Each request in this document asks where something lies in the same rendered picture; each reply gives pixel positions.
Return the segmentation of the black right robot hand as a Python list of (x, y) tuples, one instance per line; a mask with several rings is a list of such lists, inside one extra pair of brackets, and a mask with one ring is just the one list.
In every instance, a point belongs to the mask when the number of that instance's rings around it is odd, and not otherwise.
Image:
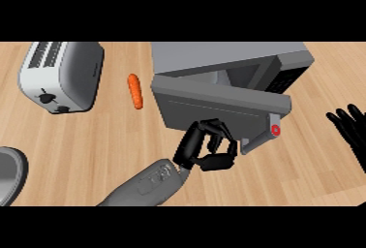
[(335, 113), (327, 113), (327, 117), (349, 143), (359, 165), (366, 173), (366, 112), (362, 112), (355, 104), (349, 104), (347, 110), (338, 108)]

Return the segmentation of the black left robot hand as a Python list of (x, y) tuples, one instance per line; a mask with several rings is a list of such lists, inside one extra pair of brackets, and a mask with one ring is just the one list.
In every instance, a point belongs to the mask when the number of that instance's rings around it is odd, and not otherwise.
[[(206, 136), (210, 136), (207, 150), (210, 153), (200, 157)], [(229, 147), (225, 153), (217, 152), (223, 139), (229, 140)], [(228, 170), (235, 165), (238, 156), (238, 142), (235, 141), (226, 124), (217, 119), (195, 121), (180, 141), (173, 162), (189, 170), (200, 165), (203, 171)]]

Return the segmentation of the grey microwave door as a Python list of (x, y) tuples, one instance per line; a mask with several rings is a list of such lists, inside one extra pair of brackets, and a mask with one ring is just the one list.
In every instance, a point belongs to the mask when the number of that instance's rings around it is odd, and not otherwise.
[(281, 137), (281, 119), (293, 110), (288, 95), (160, 75), (152, 91), (167, 128), (186, 131), (195, 121), (217, 118), (244, 155)]

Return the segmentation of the grey microwave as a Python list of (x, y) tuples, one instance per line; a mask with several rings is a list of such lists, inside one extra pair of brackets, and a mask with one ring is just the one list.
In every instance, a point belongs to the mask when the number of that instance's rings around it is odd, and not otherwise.
[(282, 94), (315, 62), (303, 42), (152, 42), (155, 74)]

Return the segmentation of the orange carrot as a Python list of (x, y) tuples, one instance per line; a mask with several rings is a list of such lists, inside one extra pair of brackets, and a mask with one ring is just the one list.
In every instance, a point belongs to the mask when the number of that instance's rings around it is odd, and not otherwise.
[(141, 109), (144, 107), (142, 87), (141, 87), (141, 80), (135, 74), (129, 75), (127, 84), (129, 84), (129, 90), (130, 90), (135, 108)]

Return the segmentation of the white toaster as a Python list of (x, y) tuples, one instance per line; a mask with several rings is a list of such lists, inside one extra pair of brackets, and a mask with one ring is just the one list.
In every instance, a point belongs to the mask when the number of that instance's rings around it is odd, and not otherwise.
[(18, 86), (52, 114), (93, 108), (105, 50), (98, 42), (33, 42), (23, 61)]

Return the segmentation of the grey round plate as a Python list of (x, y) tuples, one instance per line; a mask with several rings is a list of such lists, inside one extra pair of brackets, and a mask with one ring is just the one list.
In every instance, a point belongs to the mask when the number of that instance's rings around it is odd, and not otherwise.
[(9, 206), (24, 188), (28, 174), (28, 161), (14, 147), (0, 147), (0, 206)]

